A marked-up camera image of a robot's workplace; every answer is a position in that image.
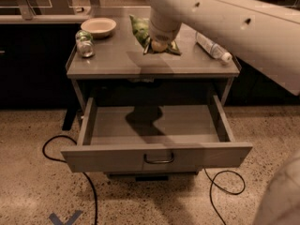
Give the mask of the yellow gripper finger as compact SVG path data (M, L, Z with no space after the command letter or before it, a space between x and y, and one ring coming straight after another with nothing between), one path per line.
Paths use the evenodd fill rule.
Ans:
M161 43L159 41L152 40L151 41L152 50L156 53L163 53L167 48L167 43Z

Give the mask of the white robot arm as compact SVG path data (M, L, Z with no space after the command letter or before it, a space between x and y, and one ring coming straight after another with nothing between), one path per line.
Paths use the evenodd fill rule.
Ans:
M175 40L184 23L272 81L300 94L300 13L257 0L148 0L150 38Z

